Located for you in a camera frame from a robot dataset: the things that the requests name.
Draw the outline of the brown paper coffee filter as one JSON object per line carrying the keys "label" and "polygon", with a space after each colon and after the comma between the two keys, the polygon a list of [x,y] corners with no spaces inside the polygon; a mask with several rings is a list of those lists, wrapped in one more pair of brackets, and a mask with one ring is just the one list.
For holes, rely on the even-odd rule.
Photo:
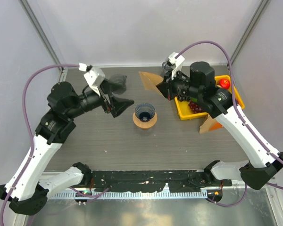
{"label": "brown paper coffee filter", "polygon": [[150,72],[139,72],[139,76],[143,82],[145,90],[154,91],[160,93],[157,85],[163,82],[163,78],[160,75]]}

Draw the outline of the blue glass dripper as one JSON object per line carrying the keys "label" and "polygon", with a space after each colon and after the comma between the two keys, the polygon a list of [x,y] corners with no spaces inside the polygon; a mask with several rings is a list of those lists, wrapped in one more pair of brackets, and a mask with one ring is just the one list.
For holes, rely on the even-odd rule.
{"label": "blue glass dripper", "polygon": [[155,110],[154,106],[149,104],[149,103],[139,104],[134,110],[135,116],[141,122],[150,121],[151,119],[154,118],[155,113],[156,113],[156,110]]}

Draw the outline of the wooden dripper ring holder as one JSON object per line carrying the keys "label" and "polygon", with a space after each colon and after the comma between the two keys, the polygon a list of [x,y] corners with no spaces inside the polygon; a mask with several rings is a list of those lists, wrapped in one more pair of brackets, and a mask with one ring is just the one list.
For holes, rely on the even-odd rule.
{"label": "wooden dripper ring holder", "polygon": [[147,122],[142,122],[140,119],[137,118],[135,113],[133,113],[133,122],[134,122],[134,124],[138,128],[143,129],[143,130],[147,130],[147,129],[152,128],[157,123],[157,120],[158,120],[158,114],[157,113],[155,113],[154,117],[152,119],[150,119],[149,121],[147,121]]}

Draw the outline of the glass carafe with wood band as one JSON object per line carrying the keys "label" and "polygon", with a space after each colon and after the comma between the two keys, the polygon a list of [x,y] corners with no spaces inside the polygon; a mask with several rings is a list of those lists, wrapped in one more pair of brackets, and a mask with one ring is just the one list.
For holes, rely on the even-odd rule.
{"label": "glass carafe with wood band", "polygon": [[152,135],[152,129],[138,129],[138,134],[141,137],[148,137],[150,135]]}

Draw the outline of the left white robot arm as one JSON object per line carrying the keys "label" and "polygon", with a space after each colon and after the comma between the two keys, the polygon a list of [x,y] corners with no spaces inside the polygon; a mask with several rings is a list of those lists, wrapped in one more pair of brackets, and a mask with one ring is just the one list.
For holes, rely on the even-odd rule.
{"label": "left white robot arm", "polygon": [[126,76],[104,79],[100,93],[82,90],[78,95],[69,82],[55,84],[47,100],[50,110],[41,118],[30,149],[14,177],[0,185],[0,199],[9,202],[9,208],[17,214],[33,216],[47,200],[60,191],[75,185],[87,187],[92,180],[90,168],[81,162],[47,180],[40,180],[51,158],[75,129],[74,119],[84,113],[102,107],[114,118],[134,104],[133,100],[119,98],[126,91]]}

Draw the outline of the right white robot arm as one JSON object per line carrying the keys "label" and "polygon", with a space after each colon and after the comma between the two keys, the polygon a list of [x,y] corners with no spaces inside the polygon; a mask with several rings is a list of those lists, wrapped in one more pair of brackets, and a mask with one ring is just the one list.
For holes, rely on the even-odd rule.
{"label": "right white robot arm", "polygon": [[190,65],[186,76],[175,64],[162,64],[162,82],[156,85],[168,100],[189,97],[209,116],[220,123],[236,140],[248,157],[246,162],[214,161],[204,173],[205,182],[240,180],[259,190],[283,168],[283,152],[270,145],[251,124],[234,98],[234,92],[216,85],[215,70],[207,62]]}

